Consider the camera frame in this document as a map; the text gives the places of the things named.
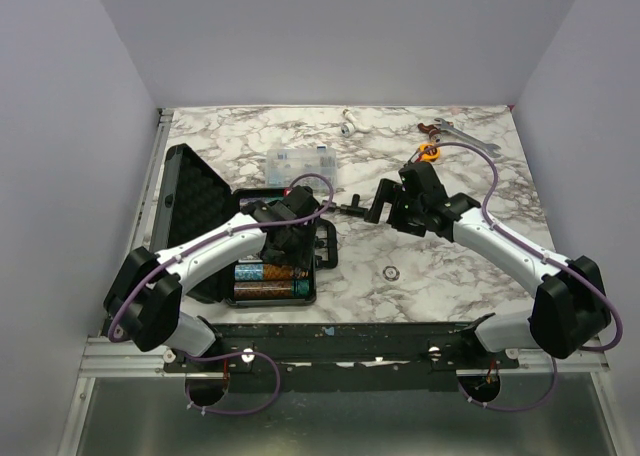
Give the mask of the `white poker chip pair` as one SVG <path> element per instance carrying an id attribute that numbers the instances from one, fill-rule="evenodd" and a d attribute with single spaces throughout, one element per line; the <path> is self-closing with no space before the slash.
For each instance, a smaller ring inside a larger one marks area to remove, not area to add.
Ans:
<path id="1" fill-rule="evenodd" d="M 397 281 L 400 277 L 400 271 L 392 265 L 386 266 L 382 271 L 383 277 L 388 281 Z"/>

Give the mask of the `black poker set case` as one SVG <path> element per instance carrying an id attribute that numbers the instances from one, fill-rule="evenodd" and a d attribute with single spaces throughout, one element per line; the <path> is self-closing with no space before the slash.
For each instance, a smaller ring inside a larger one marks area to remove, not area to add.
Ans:
<path id="1" fill-rule="evenodd" d="M 283 187 L 233 190 L 189 145 L 174 145 L 165 156 L 149 250 L 187 243 L 229 220 L 242 206 L 257 200 L 280 200 L 285 194 Z M 188 295 L 200 303 L 225 302 L 232 307 L 309 305 L 316 300 L 316 273 L 338 265 L 335 226 L 324 219 L 316 222 L 315 262 L 308 270 L 311 294 L 305 299 L 236 300 L 234 269 L 243 263 L 266 264 L 259 254 L 244 256 L 199 283 Z"/>

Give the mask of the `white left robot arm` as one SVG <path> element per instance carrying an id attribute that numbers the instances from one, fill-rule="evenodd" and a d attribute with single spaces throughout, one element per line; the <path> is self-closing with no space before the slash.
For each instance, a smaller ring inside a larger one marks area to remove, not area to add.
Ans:
<path id="1" fill-rule="evenodd" d="M 181 311 L 183 296 L 251 254 L 270 264 L 309 265 L 322 209 L 310 189 L 295 186 L 283 199 L 250 203 L 186 243 L 156 253 L 132 250 L 104 301 L 111 318 L 107 338 L 131 341 L 142 352 L 167 346 L 186 353 L 201 371 L 214 369 L 222 356 L 217 335 L 204 319 Z"/>

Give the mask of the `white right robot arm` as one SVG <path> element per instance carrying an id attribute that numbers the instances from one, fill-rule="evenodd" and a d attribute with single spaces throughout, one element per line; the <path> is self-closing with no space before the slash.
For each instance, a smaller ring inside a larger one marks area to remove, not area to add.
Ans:
<path id="1" fill-rule="evenodd" d="M 544 253 L 510 228 L 487 220 L 471 196 L 448 195 L 428 162 L 409 164 L 399 176 L 399 181 L 380 181 L 366 221 L 378 222 L 389 204 L 387 222 L 395 230 L 419 237 L 433 233 L 461 245 L 490 261 L 533 298 L 530 311 L 491 313 L 464 329 L 459 347 L 467 365 L 483 367 L 506 349 L 540 349 L 565 359 L 611 323 L 594 261 Z"/>

